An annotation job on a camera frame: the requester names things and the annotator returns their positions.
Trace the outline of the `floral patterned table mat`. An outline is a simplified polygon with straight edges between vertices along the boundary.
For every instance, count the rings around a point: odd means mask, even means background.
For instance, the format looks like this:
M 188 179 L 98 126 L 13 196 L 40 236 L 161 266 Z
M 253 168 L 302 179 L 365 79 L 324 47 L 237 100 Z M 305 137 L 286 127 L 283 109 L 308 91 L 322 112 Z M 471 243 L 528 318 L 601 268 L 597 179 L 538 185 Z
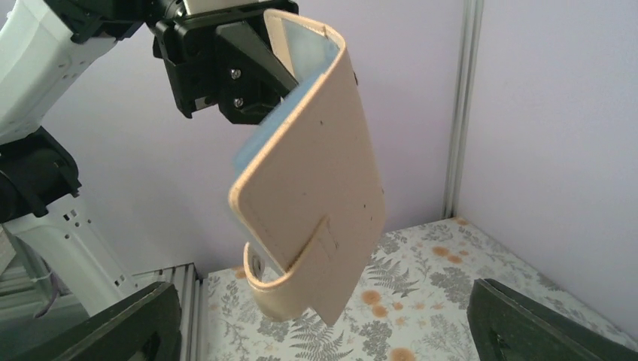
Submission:
M 476 360 L 466 307 L 492 278 L 636 349 L 637 343 L 474 225 L 459 218 L 387 233 L 334 326 L 313 311 L 275 323 L 240 267 L 209 275 L 207 360 Z

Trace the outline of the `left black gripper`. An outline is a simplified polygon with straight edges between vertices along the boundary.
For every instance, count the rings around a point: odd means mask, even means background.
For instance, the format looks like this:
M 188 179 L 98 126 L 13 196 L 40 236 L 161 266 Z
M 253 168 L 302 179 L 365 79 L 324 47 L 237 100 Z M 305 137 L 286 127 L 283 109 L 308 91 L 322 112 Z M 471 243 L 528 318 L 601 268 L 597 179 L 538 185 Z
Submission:
M 298 14 L 293 1 L 193 9 L 160 20 L 153 54 L 164 61 L 178 110 L 187 118 L 212 106 L 232 124 L 258 125 L 299 84 L 274 54 L 265 12 Z

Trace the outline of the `aluminium mounting rail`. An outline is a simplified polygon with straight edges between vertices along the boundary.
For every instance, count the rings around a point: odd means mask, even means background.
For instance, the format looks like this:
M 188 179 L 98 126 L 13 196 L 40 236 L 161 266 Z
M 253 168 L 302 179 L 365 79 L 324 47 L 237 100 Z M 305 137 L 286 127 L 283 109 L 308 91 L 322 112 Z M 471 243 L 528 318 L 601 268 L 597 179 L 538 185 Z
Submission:
M 174 265 L 137 275 L 114 278 L 87 276 L 64 270 L 65 281 L 11 265 L 1 275 L 1 358 L 8 360 L 60 335 L 153 282 L 167 282 L 181 306 L 179 360 L 208 358 L 207 283 L 194 264 Z

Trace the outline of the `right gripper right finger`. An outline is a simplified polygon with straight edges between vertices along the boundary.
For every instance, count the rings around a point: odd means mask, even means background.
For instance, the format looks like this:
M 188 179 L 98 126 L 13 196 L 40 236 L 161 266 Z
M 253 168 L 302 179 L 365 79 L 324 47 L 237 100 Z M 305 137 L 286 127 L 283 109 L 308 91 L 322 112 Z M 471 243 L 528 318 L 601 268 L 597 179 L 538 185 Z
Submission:
M 490 278 L 466 310 L 480 360 L 636 360 L 637 352 Z

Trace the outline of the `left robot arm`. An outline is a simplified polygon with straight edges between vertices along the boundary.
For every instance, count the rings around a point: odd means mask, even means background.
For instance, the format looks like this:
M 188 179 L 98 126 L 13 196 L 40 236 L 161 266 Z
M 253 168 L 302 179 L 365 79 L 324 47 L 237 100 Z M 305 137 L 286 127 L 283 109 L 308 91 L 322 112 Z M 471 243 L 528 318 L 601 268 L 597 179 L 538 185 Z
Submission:
M 269 10 L 293 1 L 17 1 L 1 30 L 1 224 L 31 247 L 89 315 L 138 285 L 80 197 L 72 155 L 42 126 L 70 86 L 142 26 L 154 36 L 177 109 L 215 106 L 258 125 L 296 86 L 274 53 Z

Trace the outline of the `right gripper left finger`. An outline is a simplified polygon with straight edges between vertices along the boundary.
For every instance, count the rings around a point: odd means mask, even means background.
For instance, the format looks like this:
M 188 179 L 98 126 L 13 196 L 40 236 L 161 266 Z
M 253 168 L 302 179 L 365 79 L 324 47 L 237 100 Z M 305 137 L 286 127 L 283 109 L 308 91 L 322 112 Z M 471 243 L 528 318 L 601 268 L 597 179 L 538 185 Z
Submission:
M 179 360 L 181 304 L 174 284 L 155 281 L 115 305 L 34 344 L 15 360 Z

